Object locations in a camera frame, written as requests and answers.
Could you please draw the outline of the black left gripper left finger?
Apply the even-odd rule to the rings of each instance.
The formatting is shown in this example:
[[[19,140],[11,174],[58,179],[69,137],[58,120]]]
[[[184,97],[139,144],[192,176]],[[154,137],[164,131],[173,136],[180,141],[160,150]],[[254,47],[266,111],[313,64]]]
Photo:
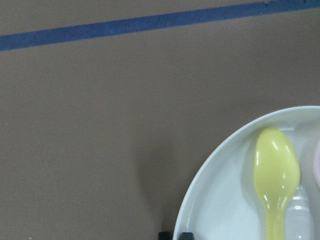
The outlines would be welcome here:
[[[158,240],[171,240],[171,233],[169,231],[161,231],[158,233]]]

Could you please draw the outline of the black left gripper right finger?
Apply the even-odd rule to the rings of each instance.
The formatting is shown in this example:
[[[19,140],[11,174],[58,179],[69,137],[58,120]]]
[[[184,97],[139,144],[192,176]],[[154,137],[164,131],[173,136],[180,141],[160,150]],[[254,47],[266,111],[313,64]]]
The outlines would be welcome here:
[[[192,232],[182,232],[179,240],[194,240],[194,234]]]

